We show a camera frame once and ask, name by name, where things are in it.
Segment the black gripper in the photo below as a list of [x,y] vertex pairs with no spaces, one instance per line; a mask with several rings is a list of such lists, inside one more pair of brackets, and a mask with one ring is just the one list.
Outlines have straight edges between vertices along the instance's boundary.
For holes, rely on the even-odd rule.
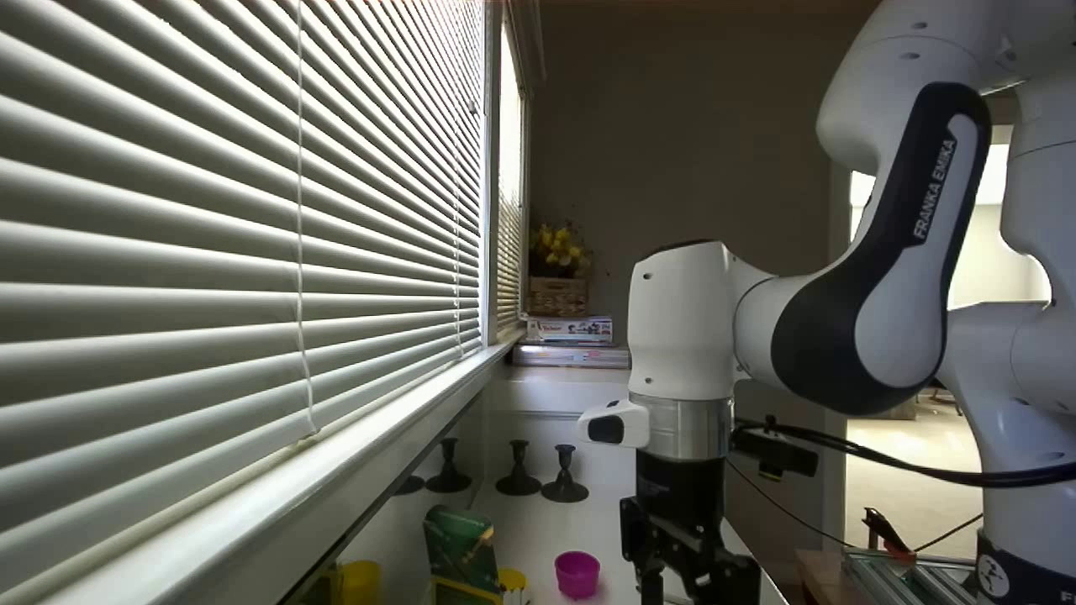
[[720,535],[722,462],[635,453],[635,494],[619,501],[622,558],[641,605],[663,605],[673,569],[691,605],[756,605],[760,566]]

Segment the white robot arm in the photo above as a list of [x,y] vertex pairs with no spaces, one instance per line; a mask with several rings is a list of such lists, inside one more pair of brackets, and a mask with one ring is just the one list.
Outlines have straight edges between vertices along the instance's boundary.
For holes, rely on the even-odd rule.
[[[947,283],[977,207],[992,117],[1014,92],[1003,239],[1035,259],[1046,302],[955,309]],[[650,605],[681,576],[696,605],[755,605],[760,569],[722,545],[722,458],[756,435],[734,386],[760,381],[847,417],[926,383],[965,406],[984,526],[972,595],[1076,597],[1076,0],[882,0],[818,117],[831,159],[875,179],[850,248],[771,276],[720,241],[634,268],[629,393],[584,436],[635,453],[622,554]]]

